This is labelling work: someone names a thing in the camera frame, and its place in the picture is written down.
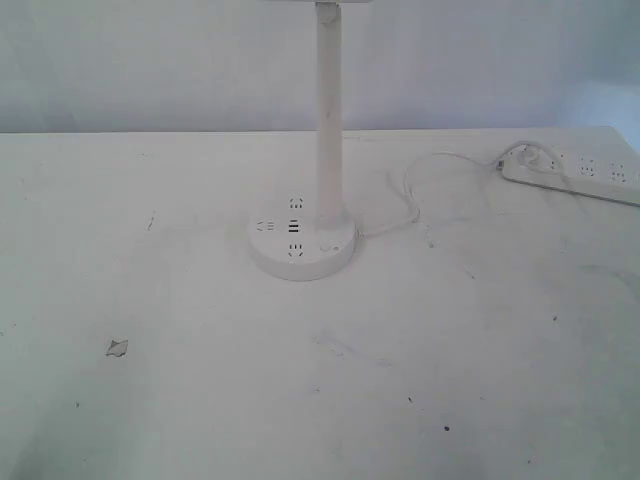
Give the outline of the white desk lamp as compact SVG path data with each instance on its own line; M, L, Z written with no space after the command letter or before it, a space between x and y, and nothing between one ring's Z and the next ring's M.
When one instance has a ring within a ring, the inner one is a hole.
M287 281L306 282L342 270L358 229L344 202L342 1L309 1L316 25L314 188L286 186L257 210L248 227L255 264Z

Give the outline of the small torn paper scrap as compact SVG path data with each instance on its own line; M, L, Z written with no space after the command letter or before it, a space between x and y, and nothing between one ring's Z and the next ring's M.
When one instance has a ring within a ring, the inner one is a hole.
M128 349L127 340L122 340L122 341L112 340L109 347L107 348L105 355L108 357L120 358L127 353L127 349Z

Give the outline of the white power strip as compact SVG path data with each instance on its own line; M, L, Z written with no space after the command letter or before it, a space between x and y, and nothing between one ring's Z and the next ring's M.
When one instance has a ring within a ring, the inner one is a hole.
M622 203L639 204L639 155L625 147L611 153L580 153L528 143L501 160L507 180Z

